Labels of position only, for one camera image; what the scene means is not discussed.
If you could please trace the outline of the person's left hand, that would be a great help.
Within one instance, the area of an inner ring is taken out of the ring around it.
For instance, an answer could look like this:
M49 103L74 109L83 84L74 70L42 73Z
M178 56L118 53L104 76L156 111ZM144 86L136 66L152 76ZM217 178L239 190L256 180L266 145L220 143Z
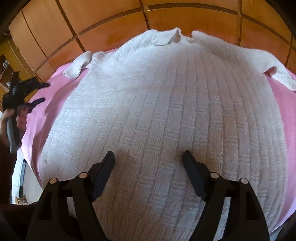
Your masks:
M21 105L16 109L7 108L1 116L1 143L11 153L15 153L22 145L22 137L26 131L28 108Z

